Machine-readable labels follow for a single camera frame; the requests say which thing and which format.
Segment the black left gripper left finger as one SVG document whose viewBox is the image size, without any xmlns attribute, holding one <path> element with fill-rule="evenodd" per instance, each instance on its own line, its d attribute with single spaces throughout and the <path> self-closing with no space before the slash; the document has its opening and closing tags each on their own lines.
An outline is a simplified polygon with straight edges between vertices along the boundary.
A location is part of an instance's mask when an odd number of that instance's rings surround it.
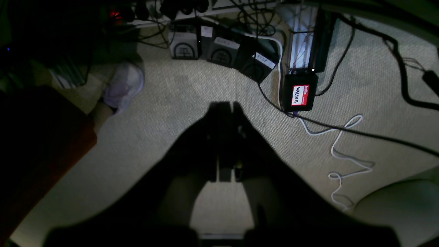
<svg viewBox="0 0 439 247">
<path fill-rule="evenodd" d="M 231 106 L 211 103 L 120 199 L 83 222 L 50 232 L 46 247 L 192 247 L 195 201 L 216 178 L 218 145 L 231 127 Z"/>
</svg>

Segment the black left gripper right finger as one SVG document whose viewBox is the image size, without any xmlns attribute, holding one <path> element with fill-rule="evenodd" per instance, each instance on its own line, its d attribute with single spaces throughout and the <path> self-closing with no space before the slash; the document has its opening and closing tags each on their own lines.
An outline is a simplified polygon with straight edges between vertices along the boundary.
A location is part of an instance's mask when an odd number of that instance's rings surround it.
<svg viewBox="0 0 439 247">
<path fill-rule="evenodd" d="M 254 228 L 245 247 L 399 247 L 389 227 L 353 219 L 331 206 L 285 164 L 253 127 L 242 106 L 233 103 L 240 181 Z"/>
</svg>

